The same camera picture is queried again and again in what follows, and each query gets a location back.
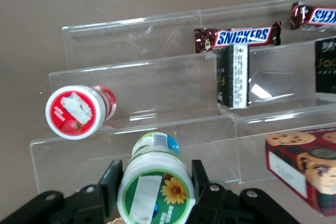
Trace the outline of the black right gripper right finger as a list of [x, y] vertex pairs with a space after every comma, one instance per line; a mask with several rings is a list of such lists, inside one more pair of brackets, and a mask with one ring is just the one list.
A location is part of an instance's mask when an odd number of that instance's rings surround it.
[[202, 161], [192, 161], [196, 203], [188, 217], [192, 224], [298, 223], [267, 193], [247, 188], [239, 195], [208, 179]]

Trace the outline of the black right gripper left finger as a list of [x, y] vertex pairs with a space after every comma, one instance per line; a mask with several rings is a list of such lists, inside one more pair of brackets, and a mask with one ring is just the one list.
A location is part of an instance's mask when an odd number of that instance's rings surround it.
[[122, 161], [113, 160], [97, 184], [84, 186], [69, 197], [45, 191], [1, 223], [106, 223], [117, 203]]

